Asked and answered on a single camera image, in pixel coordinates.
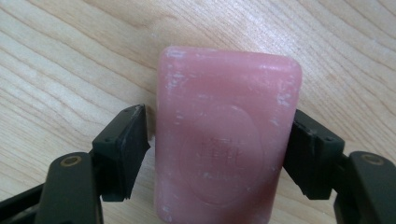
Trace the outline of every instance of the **table surface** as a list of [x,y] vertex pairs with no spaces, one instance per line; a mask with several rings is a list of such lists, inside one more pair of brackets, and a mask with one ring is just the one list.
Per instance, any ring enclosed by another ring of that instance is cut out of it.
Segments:
[[[396,1],[0,0],[0,200],[45,181],[50,163],[89,151],[125,107],[146,104],[155,135],[156,68],[171,45],[288,55],[303,68],[298,107],[396,162]],[[106,223],[162,223],[154,149]],[[282,171],[270,223],[335,223]]]

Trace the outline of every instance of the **soap bar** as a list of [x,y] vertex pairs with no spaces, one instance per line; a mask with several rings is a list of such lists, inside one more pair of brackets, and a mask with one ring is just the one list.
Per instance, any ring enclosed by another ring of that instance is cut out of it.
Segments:
[[158,70],[158,216],[168,223],[267,223],[300,65],[263,53],[169,47]]

